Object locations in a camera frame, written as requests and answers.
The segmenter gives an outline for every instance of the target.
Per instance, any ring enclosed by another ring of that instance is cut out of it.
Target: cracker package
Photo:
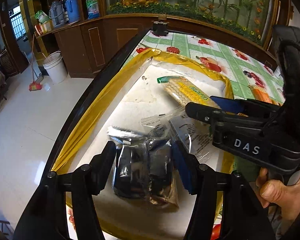
[[[262,101],[262,102],[266,102],[266,103],[270,103],[270,104],[274,104],[277,106],[282,106],[281,103],[273,100],[272,98],[269,97],[268,93],[266,92],[266,90],[264,88],[261,88],[259,86],[256,85],[250,85],[249,86],[251,89],[251,92],[254,96],[254,98],[256,100]]]
[[[157,79],[157,82],[165,84],[165,90],[181,105],[189,102],[205,106],[220,108],[203,91],[192,84],[183,76],[165,76]]]

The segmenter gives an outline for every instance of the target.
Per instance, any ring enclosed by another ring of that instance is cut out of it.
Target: white tray
[[[178,103],[163,89],[162,84],[157,83],[157,78],[171,75],[186,76],[208,96],[224,96],[225,84],[221,81],[211,80],[204,74],[182,65],[148,60],[130,78],[107,108],[90,139],[76,154],[69,172],[82,164],[89,163],[94,155],[101,153],[109,140],[106,135],[109,125],[143,131],[141,118],[165,114],[177,108]],[[212,157],[206,163],[219,171],[223,152],[215,147],[214,150]],[[179,210],[167,212],[164,209],[149,207],[143,204],[143,200],[130,200],[115,195],[111,185],[113,175],[111,171],[105,189],[98,196],[93,197],[101,226],[106,225],[102,229],[125,239],[127,237],[183,239],[196,196],[189,195],[183,188],[177,171],[176,174]]]

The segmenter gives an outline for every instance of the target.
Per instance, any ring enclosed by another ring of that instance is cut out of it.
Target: blue handle
[[[71,2],[72,2],[72,1],[69,1],[69,4],[70,4],[70,12],[72,12],[72,5],[71,5]]]

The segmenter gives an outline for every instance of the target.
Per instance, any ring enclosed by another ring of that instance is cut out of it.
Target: fish tank
[[[240,34],[261,45],[273,0],[106,0],[108,14],[154,13],[187,17]]]

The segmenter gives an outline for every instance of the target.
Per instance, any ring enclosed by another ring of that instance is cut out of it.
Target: wooden cabinet
[[[80,27],[55,33],[61,55],[71,77],[94,77]]]
[[[151,28],[154,20],[156,20],[155,15],[109,15],[66,27],[55,32],[54,35],[70,76],[92,78],[131,38],[140,31]],[[172,31],[224,43],[260,62],[268,61],[276,66],[274,57],[261,46],[230,31],[178,17],[170,17],[168,22],[169,29]]]

